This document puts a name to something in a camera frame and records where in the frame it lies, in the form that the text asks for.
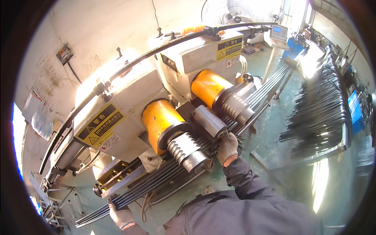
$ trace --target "control panel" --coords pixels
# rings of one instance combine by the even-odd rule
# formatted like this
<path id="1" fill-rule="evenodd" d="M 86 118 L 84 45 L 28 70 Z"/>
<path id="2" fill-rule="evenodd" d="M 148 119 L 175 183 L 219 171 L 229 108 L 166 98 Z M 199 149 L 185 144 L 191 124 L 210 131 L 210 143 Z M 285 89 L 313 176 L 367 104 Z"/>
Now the control panel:
<path id="1" fill-rule="evenodd" d="M 281 26 L 281 25 L 272 25 L 271 31 L 270 31 L 270 37 L 286 42 L 286 40 L 287 40 L 287 27 Z"/>

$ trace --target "blue monitor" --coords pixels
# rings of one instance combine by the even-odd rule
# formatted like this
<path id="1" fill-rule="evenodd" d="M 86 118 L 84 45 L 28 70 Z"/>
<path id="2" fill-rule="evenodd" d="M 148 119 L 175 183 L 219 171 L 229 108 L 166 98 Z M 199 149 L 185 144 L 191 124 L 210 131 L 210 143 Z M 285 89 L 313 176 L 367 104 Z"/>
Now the blue monitor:
<path id="1" fill-rule="evenodd" d="M 281 32 L 281 28 L 278 28 L 278 27 L 274 26 L 273 27 L 273 31 L 277 32 L 277 33 L 280 33 Z"/>

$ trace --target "white work glove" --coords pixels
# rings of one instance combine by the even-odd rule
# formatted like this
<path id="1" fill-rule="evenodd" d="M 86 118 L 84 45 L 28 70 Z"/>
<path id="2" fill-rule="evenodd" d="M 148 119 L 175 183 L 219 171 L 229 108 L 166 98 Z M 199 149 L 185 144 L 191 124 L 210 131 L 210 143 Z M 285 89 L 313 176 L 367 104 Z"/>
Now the white work glove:
<path id="1" fill-rule="evenodd" d="M 238 140 L 236 139 L 236 136 L 230 132 L 227 131 L 222 136 L 222 141 L 219 144 L 218 148 L 218 160 L 223 165 L 226 160 L 233 156 L 238 154 Z"/>
<path id="2" fill-rule="evenodd" d="M 117 198 L 119 195 L 113 194 L 107 200 L 107 204 L 110 207 L 110 216 L 115 224 L 121 229 L 124 230 L 135 224 L 133 219 L 132 211 L 128 206 L 123 207 L 121 210 L 116 210 L 115 204 L 111 201 Z"/>

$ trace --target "worker's sleeve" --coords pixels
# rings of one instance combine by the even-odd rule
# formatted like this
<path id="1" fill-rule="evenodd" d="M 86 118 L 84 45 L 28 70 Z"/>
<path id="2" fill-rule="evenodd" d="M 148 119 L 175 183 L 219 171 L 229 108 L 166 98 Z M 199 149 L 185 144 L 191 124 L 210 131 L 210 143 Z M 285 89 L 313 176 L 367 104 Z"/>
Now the worker's sleeve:
<path id="1" fill-rule="evenodd" d="M 145 232 L 138 224 L 130 226 L 121 231 L 122 235 L 150 235 L 148 232 Z"/>
<path id="2" fill-rule="evenodd" d="M 270 203 L 286 201 L 253 173 L 249 164 L 240 157 L 225 167 L 223 172 L 227 177 L 227 184 L 235 187 L 235 193 L 239 199 L 264 199 Z"/>

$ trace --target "bundle of steel rods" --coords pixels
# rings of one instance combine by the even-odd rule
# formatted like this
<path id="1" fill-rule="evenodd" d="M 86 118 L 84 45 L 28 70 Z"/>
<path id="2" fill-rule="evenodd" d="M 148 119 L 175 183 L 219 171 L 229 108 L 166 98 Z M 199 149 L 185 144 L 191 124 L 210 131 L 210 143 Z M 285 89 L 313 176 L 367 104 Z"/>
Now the bundle of steel rods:
<path id="1" fill-rule="evenodd" d="M 251 106 L 252 109 L 256 108 L 262 99 L 270 93 L 270 91 L 280 82 L 286 73 L 289 71 L 288 65 L 283 66 L 280 70 L 278 70 L 259 90 L 251 94 L 247 97 L 247 102 Z M 241 128 L 241 126 L 231 120 L 229 117 L 224 117 L 222 119 L 228 126 L 228 131 L 236 131 L 237 133 L 246 127 Z M 219 140 L 211 141 L 205 137 L 200 137 L 197 139 L 197 143 L 201 146 L 201 151 L 206 152 L 211 155 L 213 152 L 216 151 L 218 147 Z M 185 169 L 182 166 L 179 166 L 175 159 L 171 159 L 166 162 L 158 171 L 154 171 L 150 175 L 148 175 L 144 180 L 138 182 L 128 191 L 123 193 L 122 195 L 118 196 L 114 200 L 119 208 L 127 206 L 128 204 L 134 202 L 138 198 L 142 197 L 148 192 L 151 192 L 161 186 L 171 182 L 171 180 L 176 177 L 177 175 L 184 172 Z M 97 220 L 100 220 L 104 217 L 109 215 L 109 207 L 108 205 L 104 205 L 101 208 L 97 209 L 96 211 L 92 212 L 91 214 L 83 217 L 76 221 L 76 227 L 82 227 L 93 223 Z"/>
<path id="2" fill-rule="evenodd" d="M 298 140 L 292 158 L 306 158 L 335 147 L 346 122 L 351 136 L 351 115 L 345 85 L 332 58 L 325 60 L 312 78 L 302 82 L 299 98 L 280 142 Z"/>
<path id="3" fill-rule="evenodd" d="M 231 125 L 233 124 L 233 121 L 227 120 L 226 123 Z M 210 140 L 202 137 L 199 138 L 197 142 L 200 143 L 200 146 L 202 146 L 203 152 L 205 152 L 206 150 L 211 151 L 211 148 L 218 144 L 217 142 L 213 143 Z M 161 169 L 159 169 L 158 171 L 154 171 L 153 173 L 148 175 L 144 180 L 140 181 L 130 190 L 126 191 L 124 194 L 118 196 L 112 201 L 115 202 L 119 206 L 119 208 L 124 207 L 134 202 L 146 193 L 151 192 L 169 183 L 174 177 L 176 177 L 184 171 L 184 167 L 179 166 L 175 159 L 171 159 L 168 162 L 166 162 L 161 167 Z M 107 215 L 109 215 L 109 207 L 106 204 L 101 208 L 97 209 L 96 211 L 92 212 L 91 214 L 83 217 L 82 219 L 77 220 L 76 227 L 79 228 L 88 225 L 90 223 L 93 223 L 97 220 L 106 217 Z"/>

